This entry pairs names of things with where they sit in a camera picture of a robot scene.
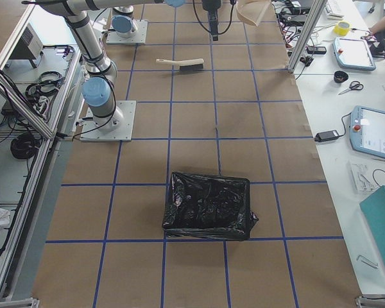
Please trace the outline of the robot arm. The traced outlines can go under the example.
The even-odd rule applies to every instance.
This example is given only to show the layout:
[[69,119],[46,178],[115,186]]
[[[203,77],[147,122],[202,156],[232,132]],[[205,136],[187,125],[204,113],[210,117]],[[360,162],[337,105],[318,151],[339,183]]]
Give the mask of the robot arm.
[[[53,15],[61,16],[64,18],[66,24],[70,28],[73,37],[78,44],[78,47],[83,55],[85,60],[86,70],[92,77],[100,77],[104,79],[103,82],[108,84],[108,89],[110,89],[111,95],[114,94],[113,86],[115,78],[117,76],[117,68],[113,66],[113,62],[107,54],[105,53],[104,47],[102,47],[99,40],[97,40],[96,35],[92,26],[90,25],[90,19],[87,11],[98,11],[101,9],[113,9],[113,11],[120,12],[119,15],[116,15],[117,18],[128,19],[129,24],[132,24],[131,19],[124,11],[119,11],[119,9],[129,8],[133,4],[162,4],[165,3],[170,7],[177,8],[184,5],[185,1],[22,1],[22,4],[34,4],[43,8],[48,13]],[[195,7],[195,1],[193,3],[194,14],[199,24],[206,30],[209,31],[213,40],[217,41],[218,37],[223,34],[218,32],[218,9],[221,8],[222,1],[201,1],[203,9],[208,13],[209,19],[209,30],[201,23]],[[182,61],[170,61],[164,59],[157,59],[156,63],[163,63],[168,65],[175,65],[180,68],[180,71],[190,72],[203,69],[203,59],[193,59],[193,60],[182,60]],[[85,99],[86,103],[90,106],[89,99]],[[104,114],[96,115],[95,107],[91,107],[94,121],[96,119],[103,119],[107,117],[108,121],[103,123],[99,127],[107,125],[110,121],[113,124],[116,124],[111,120],[114,118],[113,111],[110,113],[104,112]]]
[[129,39],[136,35],[138,25],[133,13],[133,5],[115,6],[112,8],[111,27],[119,37]]

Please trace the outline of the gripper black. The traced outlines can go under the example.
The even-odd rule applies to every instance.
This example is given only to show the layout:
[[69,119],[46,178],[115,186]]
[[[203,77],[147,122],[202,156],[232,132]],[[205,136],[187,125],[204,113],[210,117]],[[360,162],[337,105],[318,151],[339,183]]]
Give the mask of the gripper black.
[[202,0],[201,5],[208,15],[212,40],[218,41],[218,10],[221,8],[222,0]]

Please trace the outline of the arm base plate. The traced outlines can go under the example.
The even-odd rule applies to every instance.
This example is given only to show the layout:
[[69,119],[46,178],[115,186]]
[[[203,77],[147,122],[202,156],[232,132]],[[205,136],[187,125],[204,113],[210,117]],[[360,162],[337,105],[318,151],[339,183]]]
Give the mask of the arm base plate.
[[111,31],[107,35],[109,45],[134,45],[146,42],[148,22],[147,20],[132,20],[129,22],[112,21]]
[[93,118],[92,111],[88,107],[86,116],[91,117],[91,120],[84,122],[80,140],[83,142],[130,142],[136,104],[136,101],[117,101],[112,119],[109,117]]

